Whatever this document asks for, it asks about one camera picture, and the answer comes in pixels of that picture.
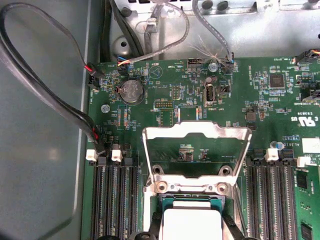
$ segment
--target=gray cable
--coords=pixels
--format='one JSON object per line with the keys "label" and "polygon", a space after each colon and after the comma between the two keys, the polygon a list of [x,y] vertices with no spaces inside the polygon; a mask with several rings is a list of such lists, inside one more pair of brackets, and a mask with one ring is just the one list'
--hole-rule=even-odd
{"label": "gray cable", "polygon": [[[162,4],[157,4],[154,7],[154,10],[151,14],[151,18],[159,19],[161,10],[164,6]],[[145,54],[152,53],[152,44],[151,44],[151,31],[154,29],[154,25],[148,24],[146,26],[145,32],[144,32],[144,48],[145,48]]]}
{"label": "gray cable", "polygon": [[153,58],[153,57],[155,57],[157,55],[163,54],[165,51],[169,50],[170,48],[181,44],[188,36],[189,29],[190,29],[190,23],[189,23],[189,19],[188,19],[187,15],[185,14],[185,12],[183,10],[181,10],[179,7],[177,7],[175,5],[172,5],[170,3],[167,3],[167,2],[155,2],[155,3],[156,4],[161,4],[161,5],[164,5],[164,6],[167,6],[167,7],[170,7],[170,8],[173,8],[173,9],[177,10],[181,14],[183,19],[185,20],[185,32],[184,32],[182,38],[180,38],[178,41],[170,43],[169,45],[167,45],[167,46],[165,46],[165,47],[163,47],[163,48],[161,48],[161,49],[159,49],[159,50],[157,50],[155,52],[146,54],[144,56],[132,58],[132,59],[128,60],[129,63],[136,63],[136,62],[139,62],[139,61],[142,61],[142,60],[145,60],[145,59],[149,59],[149,58]]}
{"label": "gray cable", "polygon": [[218,41],[224,46],[224,48],[226,49],[226,55],[227,58],[230,62],[234,62],[233,58],[232,58],[232,54],[231,54],[231,50],[230,47],[228,45],[227,40],[224,38],[224,36],[222,36],[220,34],[220,32],[218,32],[217,29],[215,29],[205,18],[204,16],[202,16],[199,8],[198,8],[198,0],[192,0],[192,10],[196,16],[196,18],[202,23],[203,26],[206,27],[206,29],[208,29],[210,31],[210,33],[212,33],[216,39],[218,39]]}

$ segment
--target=small component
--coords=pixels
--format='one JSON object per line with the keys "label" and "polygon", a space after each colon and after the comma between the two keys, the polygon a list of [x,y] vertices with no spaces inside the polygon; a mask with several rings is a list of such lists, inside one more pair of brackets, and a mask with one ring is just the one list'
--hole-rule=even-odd
{"label": "small component", "polygon": [[265,158],[263,149],[253,150],[253,160],[263,160]]}
{"label": "small component", "polygon": [[173,100],[180,100],[180,86],[179,85],[172,86],[172,99]]}
{"label": "small component", "polygon": [[301,237],[304,240],[313,240],[312,228],[308,225],[301,223]]}
{"label": "small component", "polygon": [[119,162],[119,163],[121,162],[122,152],[120,149],[113,149],[112,150],[111,160],[114,162]]}
{"label": "small component", "polygon": [[320,59],[319,52],[320,52],[320,49],[310,49],[308,51],[304,51],[300,55],[295,56],[293,58],[293,62],[296,65],[312,63]]}
{"label": "small component", "polygon": [[279,160],[278,149],[277,148],[268,148],[266,150],[266,154],[264,155],[264,158],[267,161]]}
{"label": "small component", "polygon": [[257,130],[257,126],[254,122],[249,122],[247,125],[246,125],[247,128],[251,129],[251,131],[255,131]]}
{"label": "small component", "polygon": [[280,158],[282,161],[291,161],[295,158],[293,149],[282,149],[280,151]]}
{"label": "small component", "polygon": [[247,112],[245,115],[245,119],[247,122],[255,122],[257,117],[255,112]]}
{"label": "small component", "polygon": [[208,77],[205,79],[205,83],[206,83],[206,84],[211,84],[211,83],[212,83],[212,77],[208,76]]}
{"label": "small component", "polygon": [[296,160],[296,166],[298,168],[304,168],[306,165],[309,165],[311,163],[311,157],[309,156],[298,156],[298,159]]}
{"label": "small component", "polygon": [[310,95],[302,99],[302,102],[316,102],[320,100],[320,90],[310,90]]}
{"label": "small component", "polygon": [[206,83],[203,90],[204,106],[212,106],[216,99],[215,87],[211,83]]}
{"label": "small component", "polygon": [[108,112],[110,112],[110,106],[108,104],[103,104],[101,106],[101,112],[107,114]]}
{"label": "small component", "polygon": [[285,145],[283,144],[283,142],[281,141],[272,141],[270,143],[270,148],[272,149],[278,149],[279,151],[281,151],[282,149],[285,148]]}
{"label": "small component", "polygon": [[186,160],[187,162],[192,162],[192,161],[194,160],[194,156],[192,155],[192,152],[187,152],[187,153],[185,154],[185,160]]}
{"label": "small component", "polygon": [[256,113],[258,112],[258,106],[257,105],[253,105],[252,106],[252,110]]}
{"label": "small component", "polygon": [[211,73],[218,71],[218,65],[215,62],[209,64],[208,69]]}
{"label": "small component", "polygon": [[96,78],[94,76],[89,75],[88,86],[91,89],[99,90],[100,89],[100,80],[99,80],[99,78]]}
{"label": "small component", "polygon": [[98,159],[98,154],[95,149],[87,149],[85,154],[85,159],[88,161],[96,162]]}
{"label": "small component", "polygon": [[154,108],[155,109],[173,109],[174,102],[173,101],[155,101]]}
{"label": "small component", "polygon": [[283,74],[272,74],[270,75],[270,88],[272,89],[284,89],[285,78]]}
{"label": "small component", "polygon": [[189,58],[186,63],[187,68],[202,68],[203,63],[201,58]]}
{"label": "small component", "polygon": [[296,171],[296,185],[302,189],[308,189],[308,173],[305,171]]}
{"label": "small component", "polygon": [[137,80],[127,80],[116,89],[122,101],[130,106],[138,105],[145,98],[145,88]]}

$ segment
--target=integrated circuit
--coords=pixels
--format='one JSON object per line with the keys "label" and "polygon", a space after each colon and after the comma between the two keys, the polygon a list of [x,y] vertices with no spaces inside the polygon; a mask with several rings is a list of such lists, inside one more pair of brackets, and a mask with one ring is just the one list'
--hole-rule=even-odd
{"label": "integrated circuit", "polygon": [[285,88],[285,78],[282,74],[272,74],[270,75],[270,88],[272,89],[284,89]]}
{"label": "integrated circuit", "polygon": [[307,226],[306,224],[301,224],[301,237],[304,240],[313,240],[312,228]]}
{"label": "integrated circuit", "polygon": [[247,112],[245,115],[245,119],[247,122],[255,122],[257,119],[255,112]]}
{"label": "integrated circuit", "polygon": [[305,171],[296,171],[296,184],[299,188],[308,189],[308,174]]}

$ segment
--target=wire connector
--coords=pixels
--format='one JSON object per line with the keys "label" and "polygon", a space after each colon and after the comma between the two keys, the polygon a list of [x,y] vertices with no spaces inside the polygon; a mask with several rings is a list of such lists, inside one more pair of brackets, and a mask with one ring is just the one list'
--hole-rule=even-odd
{"label": "wire connector", "polygon": [[89,74],[95,78],[103,79],[105,77],[105,74],[100,71],[92,62],[88,62],[84,68],[87,69]]}

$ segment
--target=screw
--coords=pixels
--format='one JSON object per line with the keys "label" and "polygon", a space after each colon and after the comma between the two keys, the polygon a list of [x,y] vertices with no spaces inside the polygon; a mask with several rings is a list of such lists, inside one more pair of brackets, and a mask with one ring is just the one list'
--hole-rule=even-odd
{"label": "screw", "polygon": [[228,186],[225,183],[219,183],[217,185],[218,193],[224,194],[228,190]]}
{"label": "screw", "polygon": [[108,104],[102,105],[101,112],[103,112],[104,114],[107,114],[108,112],[110,112],[110,106]]}

